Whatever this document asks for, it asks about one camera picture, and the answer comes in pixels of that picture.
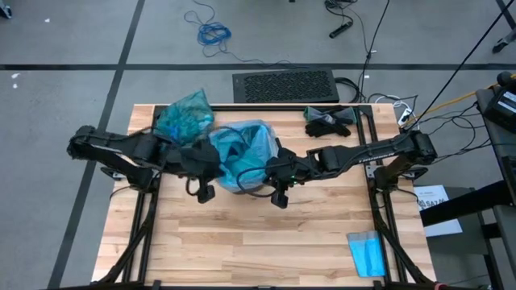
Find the black electronic device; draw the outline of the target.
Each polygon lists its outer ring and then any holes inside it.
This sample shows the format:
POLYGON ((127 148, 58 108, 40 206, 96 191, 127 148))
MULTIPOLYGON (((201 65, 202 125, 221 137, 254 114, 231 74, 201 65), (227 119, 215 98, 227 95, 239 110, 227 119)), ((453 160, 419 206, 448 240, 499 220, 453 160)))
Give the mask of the black electronic device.
POLYGON ((516 89, 495 88, 483 115, 489 121, 516 134, 516 89))

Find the teal plastic bin liner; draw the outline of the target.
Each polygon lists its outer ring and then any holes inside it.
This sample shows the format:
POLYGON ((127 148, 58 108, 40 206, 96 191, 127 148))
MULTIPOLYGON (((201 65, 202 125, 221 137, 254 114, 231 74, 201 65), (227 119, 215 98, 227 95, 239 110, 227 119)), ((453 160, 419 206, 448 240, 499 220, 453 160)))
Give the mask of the teal plastic bin liner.
POLYGON ((214 125, 214 113, 203 89, 166 107, 154 125, 154 132, 185 146, 202 138, 214 125))

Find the black chair base leg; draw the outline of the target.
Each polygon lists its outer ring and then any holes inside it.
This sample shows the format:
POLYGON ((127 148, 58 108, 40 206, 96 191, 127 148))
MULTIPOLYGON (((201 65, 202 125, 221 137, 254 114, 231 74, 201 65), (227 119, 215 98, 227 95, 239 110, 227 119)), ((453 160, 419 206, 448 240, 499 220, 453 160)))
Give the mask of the black chair base leg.
POLYGON ((510 43, 516 40, 516 28, 513 29, 508 35, 499 39, 497 43, 492 48, 492 53, 499 53, 504 47, 508 46, 510 43))

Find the small blue bag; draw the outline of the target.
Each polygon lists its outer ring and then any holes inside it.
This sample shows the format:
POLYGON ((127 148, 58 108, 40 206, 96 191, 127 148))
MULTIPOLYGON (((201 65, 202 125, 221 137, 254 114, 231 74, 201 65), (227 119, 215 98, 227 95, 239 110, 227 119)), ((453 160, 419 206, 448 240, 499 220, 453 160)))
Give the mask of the small blue bag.
POLYGON ((347 240, 360 278, 385 275, 381 240, 376 231, 350 233, 347 240))

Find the black glove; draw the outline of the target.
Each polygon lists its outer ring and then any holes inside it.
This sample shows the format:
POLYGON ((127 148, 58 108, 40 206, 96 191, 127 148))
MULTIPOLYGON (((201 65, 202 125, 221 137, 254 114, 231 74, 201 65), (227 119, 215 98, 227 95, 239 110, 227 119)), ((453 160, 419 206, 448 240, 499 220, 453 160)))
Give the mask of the black glove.
POLYGON ((324 135, 337 134, 343 137, 348 137, 351 132, 347 125, 351 125, 353 121, 348 118, 337 118, 332 122, 326 121, 322 118, 308 122, 305 126, 305 132, 310 137, 319 138, 324 135))

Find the dark grey cloth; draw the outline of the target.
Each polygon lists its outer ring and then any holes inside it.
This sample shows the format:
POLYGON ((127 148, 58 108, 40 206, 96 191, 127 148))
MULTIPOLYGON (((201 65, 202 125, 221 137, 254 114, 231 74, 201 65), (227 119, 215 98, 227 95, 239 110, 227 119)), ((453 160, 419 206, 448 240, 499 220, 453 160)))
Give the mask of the dark grey cloth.
POLYGON ((356 124, 356 116, 351 107, 332 106, 329 109, 307 106, 303 112, 303 117, 307 122, 323 121, 329 124, 342 122, 346 125, 356 124))

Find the white power strip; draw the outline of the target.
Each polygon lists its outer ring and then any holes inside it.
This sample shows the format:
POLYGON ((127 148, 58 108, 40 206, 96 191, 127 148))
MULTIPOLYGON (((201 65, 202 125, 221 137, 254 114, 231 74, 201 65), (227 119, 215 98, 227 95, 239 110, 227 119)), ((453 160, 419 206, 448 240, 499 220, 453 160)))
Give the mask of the white power strip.
POLYGON ((413 113, 413 110, 410 107, 405 108, 402 115, 398 119, 397 124, 399 126, 405 125, 410 120, 412 113, 413 113))

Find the black power strip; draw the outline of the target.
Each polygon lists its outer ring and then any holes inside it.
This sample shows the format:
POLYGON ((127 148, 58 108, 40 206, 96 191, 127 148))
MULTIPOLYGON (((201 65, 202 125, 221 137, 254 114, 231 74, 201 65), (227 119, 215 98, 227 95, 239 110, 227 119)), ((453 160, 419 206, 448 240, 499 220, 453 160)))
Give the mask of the black power strip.
POLYGON ((350 27, 353 26, 353 22, 352 21, 348 21, 348 22, 345 22, 344 24, 341 24, 338 28, 336 28, 335 30, 333 30, 330 34, 329 34, 329 37, 331 39, 334 39, 336 38, 338 35, 344 33, 347 29, 349 29, 350 27))

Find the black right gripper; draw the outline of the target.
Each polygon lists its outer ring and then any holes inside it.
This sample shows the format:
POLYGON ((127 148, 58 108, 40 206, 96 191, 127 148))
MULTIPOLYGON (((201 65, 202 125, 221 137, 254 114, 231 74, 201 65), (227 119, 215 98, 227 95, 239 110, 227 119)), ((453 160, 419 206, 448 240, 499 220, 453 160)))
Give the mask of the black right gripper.
POLYGON ((315 166, 308 156, 297 156, 293 151, 282 148, 281 141, 275 138, 277 156, 269 159, 265 165, 266 185, 279 188, 304 184, 315 178, 315 166))

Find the large blue bag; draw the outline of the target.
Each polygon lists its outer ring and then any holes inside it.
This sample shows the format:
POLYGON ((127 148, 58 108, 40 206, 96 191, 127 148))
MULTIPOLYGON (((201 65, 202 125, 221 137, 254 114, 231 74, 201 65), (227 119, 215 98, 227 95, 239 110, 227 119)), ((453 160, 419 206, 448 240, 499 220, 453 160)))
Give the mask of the large blue bag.
POLYGON ((263 120, 222 125, 209 133, 218 150, 223 176, 218 184, 231 193, 251 192, 263 185, 264 166, 277 156, 276 134, 263 120))

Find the black perforated metal panel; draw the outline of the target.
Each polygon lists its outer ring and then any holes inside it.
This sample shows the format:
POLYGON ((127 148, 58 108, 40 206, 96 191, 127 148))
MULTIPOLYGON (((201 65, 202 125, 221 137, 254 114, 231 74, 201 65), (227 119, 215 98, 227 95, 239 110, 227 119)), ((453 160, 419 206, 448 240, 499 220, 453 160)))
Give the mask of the black perforated metal panel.
POLYGON ((232 75, 235 103, 336 103, 339 95, 329 68, 299 68, 232 75))

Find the black equipment cart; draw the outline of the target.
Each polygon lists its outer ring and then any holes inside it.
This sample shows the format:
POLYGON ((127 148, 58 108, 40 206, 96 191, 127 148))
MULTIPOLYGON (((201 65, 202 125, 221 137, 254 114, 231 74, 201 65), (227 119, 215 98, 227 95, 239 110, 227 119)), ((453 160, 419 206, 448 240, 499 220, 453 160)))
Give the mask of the black equipment cart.
POLYGON ((493 97, 493 90, 500 87, 516 89, 516 77, 510 72, 499 73, 497 84, 477 90, 476 99, 502 180, 424 209, 421 217, 425 226, 433 226, 439 222, 475 214, 479 220, 479 235, 485 242, 484 259, 493 290, 508 290, 501 281, 492 241, 498 238, 503 241, 512 274, 516 278, 516 134, 489 121, 483 115, 493 97))

